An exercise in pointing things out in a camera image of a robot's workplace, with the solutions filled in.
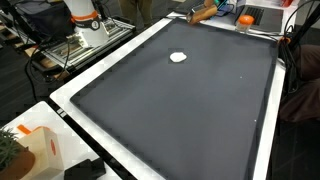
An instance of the floor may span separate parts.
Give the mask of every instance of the floor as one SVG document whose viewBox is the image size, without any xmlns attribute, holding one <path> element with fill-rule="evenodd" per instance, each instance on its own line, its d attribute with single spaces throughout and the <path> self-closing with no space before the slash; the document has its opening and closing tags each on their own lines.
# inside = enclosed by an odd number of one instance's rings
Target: floor
<svg viewBox="0 0 320 180">
<path fill-rule="evenodd" d="M 111 14 L 121 16 L 117 0 L 104 0 Z M 171 12 L 179 3 L 171 0 L 153 0 L 154 22 Z M 308 10 L 298 13 L 297 24 L 303 24 Z M 31 86 L 24 73 L 28 58 L 17 54 L 2 42 L 0 50 L 0 127 L 35 104 Z M 314 26 L 302 40 L 302 44 L 320 45 L 320 30 Z M 36 84 L 40 100 L 48 96 L 64 82 L 50 85 Z M 271 155 L 270 178 L 272 180 L 316 180 L 320 179 L 320 122 L 310 121 L 301 124 L 280 123 L 280 135 L 274 138 Z"/>
</svg>

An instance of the green plant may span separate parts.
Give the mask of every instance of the green plant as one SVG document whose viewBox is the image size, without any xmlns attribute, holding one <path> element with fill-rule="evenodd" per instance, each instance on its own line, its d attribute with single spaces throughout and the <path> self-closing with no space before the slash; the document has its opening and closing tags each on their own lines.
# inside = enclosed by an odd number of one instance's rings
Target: green plant
<svg viewBox="0 0 320 180">
<path fill-rule="evenodd" d="M 8 167 L 19 154 L 20 147 L 16 139 L 16 134 L 12 133 L 12 128 L 5 129 L 5 127 L 2 127 L 0 129 L 0 171 Z"/>
</svg>

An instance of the person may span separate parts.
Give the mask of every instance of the person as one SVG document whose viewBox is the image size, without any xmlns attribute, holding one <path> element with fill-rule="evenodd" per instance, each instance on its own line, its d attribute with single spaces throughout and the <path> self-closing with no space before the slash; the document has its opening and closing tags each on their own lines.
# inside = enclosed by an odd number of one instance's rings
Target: person
<svg viewBox="0 0 320 180">
<path fill-rule="evenodd" d="M 152 25 L 152 0 L 119 0 L 122 14 L 137 25 L 138 9 L 141 13 L 144 28 Z"/>
<path fill-rule="evenodd" d="M 320 118 L 320 46 L 302 45 L 293 53 L 303 85 L 280 103 L 279 119 L 289 122 Z"/>
</svg>

